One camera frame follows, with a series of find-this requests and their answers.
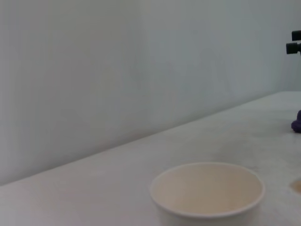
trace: white table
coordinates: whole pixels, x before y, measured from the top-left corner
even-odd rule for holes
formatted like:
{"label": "white table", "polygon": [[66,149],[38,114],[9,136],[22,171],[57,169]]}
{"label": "white table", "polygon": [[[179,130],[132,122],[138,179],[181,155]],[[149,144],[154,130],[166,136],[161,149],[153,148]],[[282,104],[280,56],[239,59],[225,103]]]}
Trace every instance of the white table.
{"label": "white table", "polygon": [[1,226],[159,226],[152,179],[184,163],[224,161],[265,181],[260,226],[300,226],[301,92],[282,92],[0,188]]}

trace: black object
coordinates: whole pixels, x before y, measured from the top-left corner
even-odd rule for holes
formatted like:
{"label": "black object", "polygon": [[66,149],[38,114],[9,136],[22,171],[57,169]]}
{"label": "black object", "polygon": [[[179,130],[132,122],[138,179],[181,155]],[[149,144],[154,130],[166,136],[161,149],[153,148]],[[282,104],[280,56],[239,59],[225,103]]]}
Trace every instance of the black object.
{"label": "black object", "polygon": [[[292,32],[292,41],[299,41],[301,40],[301,31],[293,31]],[[286,44],[286,54],[296,54],[301,53],[301,44],[297,42],[287,43]]]}
{"label": "black object", "polygon": [[301,31],[293,31],[292,41],[300,41],[300,40],[301,40]]}
{"label": "black object", "polygon": [[286,54],[296,54],[299,51],[301,52],[301,44],[297,42],[286,44]]}
{"label": "black object", "polygon": [[[301,31],[293,31],[292,32],[292,40],[293,41],[301,40]],[[286,44],[286,53],[287,54],[295,54],[298,52],[301,53],[301,44],[298,44],[297,42]],[[301,110],[298,112],[297,120],[292,122],[292,129],[296,133],[301,133]]]}

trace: white wall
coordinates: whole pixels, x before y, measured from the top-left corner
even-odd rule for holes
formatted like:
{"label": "white wall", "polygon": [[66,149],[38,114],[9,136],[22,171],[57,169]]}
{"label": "white wall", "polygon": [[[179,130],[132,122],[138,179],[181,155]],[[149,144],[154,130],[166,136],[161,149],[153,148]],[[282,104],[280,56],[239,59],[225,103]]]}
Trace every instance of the white wall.
{"label": "white wall", "polygon": [[288,89],[297,6],[0,0],[0,184]]}

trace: bowl rim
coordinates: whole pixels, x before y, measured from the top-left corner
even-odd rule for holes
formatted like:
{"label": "bowl rim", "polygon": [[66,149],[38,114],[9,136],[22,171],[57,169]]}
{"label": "bowl rim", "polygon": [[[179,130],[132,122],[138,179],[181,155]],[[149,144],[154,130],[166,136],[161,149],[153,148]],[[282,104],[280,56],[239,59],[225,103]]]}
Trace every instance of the bowl rim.
{"label": "bowl rim", "polygon": [[[171,171],[174,170],[178,170],[180,168],[183,167],[187,167],[187,166],[193,166],[193,165],[223,165],[223,166],[232,166],[232,167],[237,167],[237,168],[241,168],[244,171],[247,171],[251,174],[253,174],[254,176],[256,176],[256,178],[258,179],[258,181],[261,184],[261,194],[258,196],[258,198],[256,200],[254,200],[253,202],[251,202],[250,204],[238,209],[238,210],[232,210],[232,211],[227,211],[227,212],[222,212],[222,213],[215,213],[215,214],[199,214],[199,213],[189,213],[189,212],[184,212],[184,211],[178,211],[178,210],[172,210],[164,205],[162,205],[161,203],[158,203],[155,198],[153,197],[153,187],[156,183],[156,181],[158,181],[161,177],[163,177],[164,175],[168,174]],[[240,165],[235,165],[235,164],[231,164],[231,163],[225,163],[225,162],[195,162],[195,163],[189,163],[189,164],[184,164],[184,165],[179,165],[176,167],[172,167],[166,171],[164,171],[163,173],[159,174],[157,177],[155,177],[152,181],[152,183],[150,184],[149,187],[149,192],[150,192],[150,197],[152,199],[152,201],[161,209],[165,210],[166,212],[173,214],[173,215],[177,215],[180,217],[186,217],[186,218],[199,218],[199,219],[217,219],[217,218],[226,218],[226,217],[232,217],[235,215],[239,215],[242,213],[245,213],[251,209],[253,209],[254,207],[256,207],[263,199],[265,192],[266,192],[266,188],[264,185],[264,182],[260,179],[260,177],[252,170],[240,166]]]}

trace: white paper bowl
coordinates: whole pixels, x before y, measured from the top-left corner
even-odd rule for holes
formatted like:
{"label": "white paper bowl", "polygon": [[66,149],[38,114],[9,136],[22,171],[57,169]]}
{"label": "white paper bowl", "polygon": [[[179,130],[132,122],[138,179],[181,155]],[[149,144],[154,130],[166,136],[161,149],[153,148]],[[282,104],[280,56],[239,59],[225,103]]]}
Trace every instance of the white paper bowl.
{"label": "white paper bowl", "polygon": [[150,186],[163,226],[257,225],[264,193],[254,172],[216,162],[172,168]]}

